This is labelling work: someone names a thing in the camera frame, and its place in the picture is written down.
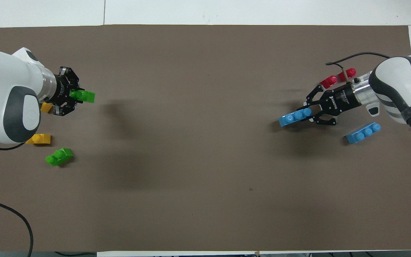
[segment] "blue block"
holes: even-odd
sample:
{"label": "blue block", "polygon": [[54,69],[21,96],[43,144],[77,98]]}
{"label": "blue block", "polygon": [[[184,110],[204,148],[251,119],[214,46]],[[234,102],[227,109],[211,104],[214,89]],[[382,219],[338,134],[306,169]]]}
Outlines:
{"label": "blue block", "polygon": [[379,132],[380,129],[380,124],[372,122],[371,124],[365,125],[364,127],[361,127],[359,130],[356,130],[355,132],[346,135],[346,137],[350,143],[357,143],[363,140],[364,138],[371,136],[373,133]]}
{"label": "blue block", "polygon": [[280,126],[286,126],[288,124],[300,121],[306,117],[312,115],[312,110],[310,108],[301,109],[299,111],[292,112],[290,114],[280,117],[279,123]]}

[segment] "brown mat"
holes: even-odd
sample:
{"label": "brown mat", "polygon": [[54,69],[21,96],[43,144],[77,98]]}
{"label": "brown mat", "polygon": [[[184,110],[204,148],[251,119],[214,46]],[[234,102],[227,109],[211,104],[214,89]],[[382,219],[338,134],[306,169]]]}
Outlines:
{"label": "brown mat", "polygon": [[[36,251],[411,249],[409,127],[364,108],[336,127],[274,123],[339,73],[325,62],[410,54],[406,26],[0,28],[0,51],[20,47],[96,92],[42,114],[52,147],[0,152],[0,202]],[[62,147],[73,162],[47,165]],[[0,208],[0,251],[27,248]]]}

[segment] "green block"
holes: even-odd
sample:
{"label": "green block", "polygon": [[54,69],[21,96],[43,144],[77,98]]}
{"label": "green block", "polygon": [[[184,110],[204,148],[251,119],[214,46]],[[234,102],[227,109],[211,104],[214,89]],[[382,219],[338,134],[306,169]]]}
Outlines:
{"label": "green block", "polygon": [[56,150],[51,156],[47,156],[45,161],[50,164],[50,166],[58,166],[63,162],[69,160],[74,156],[69,148],[61,148]]}
{"label": "green block", "polygon": [[69,96],[79,101],[95,102],[95,93],[90,91],[71,89]]}

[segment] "yellow block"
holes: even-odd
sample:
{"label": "yellow block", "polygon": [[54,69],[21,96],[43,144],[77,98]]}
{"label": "yellow block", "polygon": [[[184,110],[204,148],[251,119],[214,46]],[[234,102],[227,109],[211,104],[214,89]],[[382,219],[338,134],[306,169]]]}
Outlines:
{"label": "yellow block", "polygon": [[50,143],[51,135],[49,134],[34,134],[26,143],[35,145],[47,145]]}
{"label": "yellow block", "polygon": [[41,111],[49,113],[53,107],[54,107],[53,105],[43,102],[41,106]]}

